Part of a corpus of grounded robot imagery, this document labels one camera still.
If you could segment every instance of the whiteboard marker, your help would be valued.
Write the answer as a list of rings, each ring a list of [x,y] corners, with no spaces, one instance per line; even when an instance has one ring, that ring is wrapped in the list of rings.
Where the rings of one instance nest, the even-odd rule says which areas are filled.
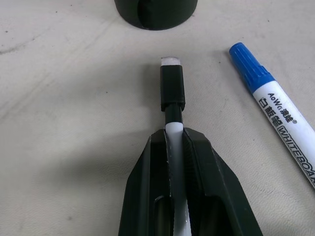
[[[232,61],[269,121],[315,188],[315,132],[274,77],[243,43],[230,49]]]

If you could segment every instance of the black cylindrical object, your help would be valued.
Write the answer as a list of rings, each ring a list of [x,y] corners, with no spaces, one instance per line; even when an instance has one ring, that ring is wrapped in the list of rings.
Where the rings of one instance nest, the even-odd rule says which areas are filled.
[[[185,90],[181,65],[163,65],[160,68],[161,110],[165,112],[165,124],[183,122]]]
[[[186,21],[198,0],[115,0],[120,15],[130,24],[147,30],[165,30]]]

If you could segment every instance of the white marker barrel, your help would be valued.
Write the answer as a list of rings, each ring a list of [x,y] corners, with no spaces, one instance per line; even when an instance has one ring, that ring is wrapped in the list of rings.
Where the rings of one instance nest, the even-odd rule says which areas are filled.
[[[277,81],[253,93],[254,98],[315,187],[315,132]]]

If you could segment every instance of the black clamp jaw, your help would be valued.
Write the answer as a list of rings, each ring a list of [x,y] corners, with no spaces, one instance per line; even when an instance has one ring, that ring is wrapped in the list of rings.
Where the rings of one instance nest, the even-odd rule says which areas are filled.
[[[184,107],[182,67],[162,66],[166,123],[182,122]],[[170,158],[168,137],[161,129],[149,137],[128,178],[119,236],[173,236]],[[262,236],[237,177],[202,133],[184,128],[183,159],[192,236]]]

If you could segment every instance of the beige surface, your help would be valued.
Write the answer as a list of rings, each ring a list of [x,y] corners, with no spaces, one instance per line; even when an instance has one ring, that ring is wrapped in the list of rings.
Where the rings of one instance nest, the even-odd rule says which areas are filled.
[[[315,1],[200,0],[155,32],[113,2],[0,0],[0,235],[118,234],[127,177],[163,127],[159,58],[178,56],[184,124],[238,176],[264,235],[314,236],[315,192],[227,50],[243,41],[315,127]]]

